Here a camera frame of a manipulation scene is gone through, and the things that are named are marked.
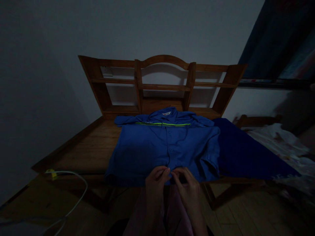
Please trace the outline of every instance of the power cord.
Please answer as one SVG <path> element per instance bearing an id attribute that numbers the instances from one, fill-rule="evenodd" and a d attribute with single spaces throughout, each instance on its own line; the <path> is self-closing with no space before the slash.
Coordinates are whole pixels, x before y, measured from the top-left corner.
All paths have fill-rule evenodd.
<path id="1" fill-rule="evenodd" d="M 81 201 L 82 198 L 84 197 L 86 191 L 88 190 L 88 182 L 86 182 L 86 180 L 85 180 L 81 175 L 79 175 L 79 174 L 77 174 L 77 173 L 75 173 L 75 172 L 73 172 L 73 171 L 66 171 L 66 170 L 65 170 L 65 171 L 46 171 L 46 172 L 45 172 L 45 174 L 54 174 L 54 173 L 55 173 L 55 174 L 58 174 L 58 173 L 74 174 L 74 175 L 76 175 L 77 177 L 79 177 L 80 179 L 82 179 L 86 186 L 85 186 L 85 190 L 84 190 L 84 192 L 83 192 L 81 198 L 80 198 L 80 199 L 78 200 L 78 202 L 74 205 L 74 207 L 68 212 L 68 214 L 66 214 L 64 218 L 61 218 L 60 220 L 58 220 L 58 221 L 56 221 L 55 223 L 51 224 L 47 229 L 45 229 L 45 230 L 41 233 L 41 235 L 43 235 L 44 233 L 46 233 L 48 229 L 50 229 L 51 227 L 53 227 L 54 225 L 58 224 L 59 222 L 61 222 L 61 221 L 63 220 L 62 226 L 60 227 L 60 229 L 59 229 L 59 230 L 55 233 L 55 235 L 54 235 L 54 236 L 57 236 L 57 235 L 61 232 L 61 230 L 63 229 L 63 227 L 65 226 L 67 217 L 68 217 L 68 216 L 71 214 L 71 212 L 73 212 L 73 210 L 78 206 L 78 204 L 80 203 L 80 201 Z"/>

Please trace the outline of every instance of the desk surface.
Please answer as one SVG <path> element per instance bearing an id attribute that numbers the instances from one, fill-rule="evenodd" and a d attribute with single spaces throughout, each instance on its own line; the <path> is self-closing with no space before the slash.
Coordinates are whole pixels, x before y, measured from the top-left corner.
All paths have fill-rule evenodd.
<path id="1" fill-rule="evenodd" d="M 121 128 L 113 120 L 102 122 L 54 162 L 51 168 L 77 173 L 105 173 L 120 132 Z"/>

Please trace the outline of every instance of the human hand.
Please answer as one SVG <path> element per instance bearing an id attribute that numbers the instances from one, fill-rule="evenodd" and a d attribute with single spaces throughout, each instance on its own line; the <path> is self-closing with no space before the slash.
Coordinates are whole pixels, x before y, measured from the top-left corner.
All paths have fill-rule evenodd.
<path id="1" fill-rule="evenodd" d="M 208 235 L 205 219 L 201 211 L 200 203 L 200 184 L 195 179 L 190 170 L 185 168 L 176 168 L 172 171 L 172 176 L 180 194 L 181 201 L 187 211 L 195 235 Z M 179 175 L 183 174 L 187 184 L 182 184 Z"/>
<path id="2" fill-rule="evenodd" d="M 170 169 L 166 166 L 155 167 L 145 179 L 147 208 L 160 210 L 163 199 L 164 184 L 170 180 Z"/>

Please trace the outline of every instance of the pink clothing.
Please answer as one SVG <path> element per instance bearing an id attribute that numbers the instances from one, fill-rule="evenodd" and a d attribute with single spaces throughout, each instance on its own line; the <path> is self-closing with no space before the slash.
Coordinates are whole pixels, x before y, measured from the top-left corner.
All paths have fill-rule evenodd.
<path id="1" fill-rule="evenodd" d="M 136 202 L 134 212 L 124 231 L 124 236 L 140 235 L 146 215 L 146 193 L 145 188 L 141 189 L 139 198 Z M 180 195 L 176 186 L 170 187 L 169 207 L 166 214 L 166 225 L 164 219 L 164 203 L 161 204 L 160 219 L 156 231 L 156 235 L 180 235 L 192 236 L 193 230 L 187 212 L 181 202 Z"/>

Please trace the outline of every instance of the blue shirt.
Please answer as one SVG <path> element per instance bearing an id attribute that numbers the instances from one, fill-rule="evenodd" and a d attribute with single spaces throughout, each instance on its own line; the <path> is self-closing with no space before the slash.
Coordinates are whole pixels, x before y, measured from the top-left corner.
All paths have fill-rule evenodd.
<path id="1" fill-rule="evenodd" d="M 150 115 L 117 116 L 115 124 L 122 130 L 105 174 L 107 183 L 144 186 L 156 166 L 171 171 L 188 167 L 199 182 L 218 179 L 220 129 L 211 120 L 170 107 Z"/>

